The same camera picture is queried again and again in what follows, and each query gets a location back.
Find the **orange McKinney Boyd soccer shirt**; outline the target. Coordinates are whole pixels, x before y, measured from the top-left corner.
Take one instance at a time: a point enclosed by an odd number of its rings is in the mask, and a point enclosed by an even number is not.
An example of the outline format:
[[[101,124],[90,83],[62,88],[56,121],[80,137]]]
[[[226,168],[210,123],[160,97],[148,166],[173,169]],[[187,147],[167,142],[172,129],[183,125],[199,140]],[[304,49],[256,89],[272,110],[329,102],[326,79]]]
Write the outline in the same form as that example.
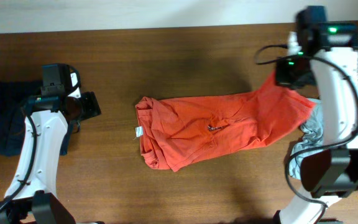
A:
[[[174,172],[237,151],[267,147],[304,123],[315,103],[275,84],[223,96],[156,100],[135,106],[140,154],[152,169]]]

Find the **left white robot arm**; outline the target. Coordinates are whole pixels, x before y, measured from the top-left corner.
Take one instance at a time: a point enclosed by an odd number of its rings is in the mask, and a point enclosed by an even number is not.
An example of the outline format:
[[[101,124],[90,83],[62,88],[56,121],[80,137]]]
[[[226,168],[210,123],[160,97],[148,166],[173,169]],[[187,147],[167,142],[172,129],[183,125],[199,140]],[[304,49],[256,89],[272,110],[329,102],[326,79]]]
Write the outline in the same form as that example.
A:
[[[28,97],[24,112],[25,136],[14,178],[0,201],[0,223],[76,224],[57,199],[60,153],[67,149],[74,129],[101,114],[94,92],[81,93],[79,71],[68,64],[44,65],[40,94]]]

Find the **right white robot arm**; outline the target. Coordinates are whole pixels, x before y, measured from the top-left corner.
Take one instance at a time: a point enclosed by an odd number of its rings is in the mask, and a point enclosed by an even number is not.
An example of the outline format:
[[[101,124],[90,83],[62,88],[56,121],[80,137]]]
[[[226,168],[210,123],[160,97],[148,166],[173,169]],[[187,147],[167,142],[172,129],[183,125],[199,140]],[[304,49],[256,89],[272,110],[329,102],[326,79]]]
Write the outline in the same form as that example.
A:
[[[296,15],[288,55],[275,82],[292,90],[316,85],[323,109],[323,143],[300,152],[301,188],[273,217],[275,223],[318,223],[330,205],[358,191],[358,34],[331,23],[323,6]]]

